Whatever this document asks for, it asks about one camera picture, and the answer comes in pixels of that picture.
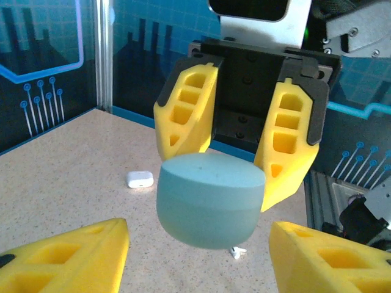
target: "yellow foam block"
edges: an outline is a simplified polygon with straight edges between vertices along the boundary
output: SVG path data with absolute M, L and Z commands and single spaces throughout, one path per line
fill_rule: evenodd
M 291 79 L 276 84 L 254 160 L 266 175 L 262 212 L 299 189 L 318 154 L 319 144 L 307 143 L 312 104 Z
M 128 247 L 125 219 L 111 219 L 9 250 L 0 292 L 118 292 Z
M 280 293 L 389 293 L 391 253 L 287 222 L 269 251 Z
M 217 73 L 212 63 L 182 71 L 167 104 L 160 107 L 155 103 L 156 140 L 162 160 L 208 149 Z

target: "light blue sponge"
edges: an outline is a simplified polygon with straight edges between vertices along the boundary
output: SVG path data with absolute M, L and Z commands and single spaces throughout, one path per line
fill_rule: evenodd
M 257 226 L 265 174 L 226 154 L 195 153 L 162 164 L 156 209 L 163 228 L 186 244 L 228 249 Z

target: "speckled countertop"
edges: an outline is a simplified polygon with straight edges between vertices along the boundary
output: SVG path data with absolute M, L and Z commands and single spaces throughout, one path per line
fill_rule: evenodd
M 131 190 L 125 176 L 159 176 L 153 129 L 92 110 L 0 157 L 0 252 L 113 217 L 131 246 L 120 292 L 277 292 L 268 251 L 273 221 L 306 225 L 304 191 L 263 213 L 235 260 L 181 244 L 156 215 L 156 183 Z

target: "light blue cylindrical object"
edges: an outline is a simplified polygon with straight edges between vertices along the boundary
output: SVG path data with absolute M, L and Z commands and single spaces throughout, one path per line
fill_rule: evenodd
M 257 226 L 262 170 L 226 154 L 185 154 L 162 164 L 156 209 L 162 227 L 186 244 L 228 249 Z

